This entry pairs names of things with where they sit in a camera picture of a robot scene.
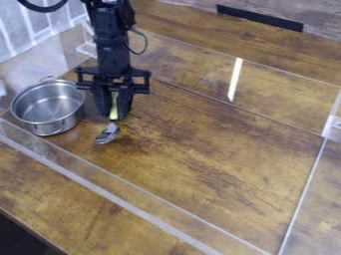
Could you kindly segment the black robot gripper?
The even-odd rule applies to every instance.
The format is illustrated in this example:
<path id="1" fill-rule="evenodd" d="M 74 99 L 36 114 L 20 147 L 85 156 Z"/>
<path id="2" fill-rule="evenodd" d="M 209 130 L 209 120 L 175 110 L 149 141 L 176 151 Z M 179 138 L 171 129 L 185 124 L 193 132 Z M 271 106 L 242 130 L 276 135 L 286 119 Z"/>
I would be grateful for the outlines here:
<path id="1" fill-rule="evenodd" d="M 107 118 L 112 109 L 112 92 L 117 94 L 117 113 L 123 120 L 132 107 L 133 94 L 149 93 L 151 72 L 131 66 L 128 31 L 136 24 L 129 0 L 81 0 L 94 35 L 97 66 L 77 67 L 76 86 L 89 90 L 98 114 Z"/>

